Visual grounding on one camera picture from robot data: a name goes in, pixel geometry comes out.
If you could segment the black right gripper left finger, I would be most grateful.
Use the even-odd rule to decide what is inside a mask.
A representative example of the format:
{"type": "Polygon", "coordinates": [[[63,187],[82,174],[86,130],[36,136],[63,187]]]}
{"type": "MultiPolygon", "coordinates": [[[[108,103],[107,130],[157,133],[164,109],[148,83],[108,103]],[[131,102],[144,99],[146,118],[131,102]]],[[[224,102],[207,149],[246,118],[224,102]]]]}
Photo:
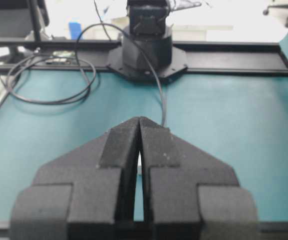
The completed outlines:
{"type": "Polygon", "coordinates": [[[42,165],[15,201],[13,240],[113,240],[130,219],[138,119],[42,165]]]}

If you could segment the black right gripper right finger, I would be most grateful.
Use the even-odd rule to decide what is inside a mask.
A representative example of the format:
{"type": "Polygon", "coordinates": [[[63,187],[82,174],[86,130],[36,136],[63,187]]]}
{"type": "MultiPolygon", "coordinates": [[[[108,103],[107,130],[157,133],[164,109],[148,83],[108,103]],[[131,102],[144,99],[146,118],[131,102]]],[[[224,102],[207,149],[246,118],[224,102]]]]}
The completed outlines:
{"type": "Polygon", "coordinates": [[[139,120],[145,210],[157,240],[256,240],[257,208],[230,165],[139,120]]]}

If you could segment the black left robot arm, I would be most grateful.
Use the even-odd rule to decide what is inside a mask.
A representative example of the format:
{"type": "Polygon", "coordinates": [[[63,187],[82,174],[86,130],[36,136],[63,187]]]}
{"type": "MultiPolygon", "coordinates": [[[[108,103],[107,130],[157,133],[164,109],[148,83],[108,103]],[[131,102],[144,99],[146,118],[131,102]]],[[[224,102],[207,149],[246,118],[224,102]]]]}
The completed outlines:
{"type": "Polygon", "coordinates": [[[166,25],[171,12],[167,0],[129,0],[129,24],[120,47],[108,54],[109,70],[136,83],[161,82],[187,70],[186,52],[174,47],[172,28],[166,25]]]}

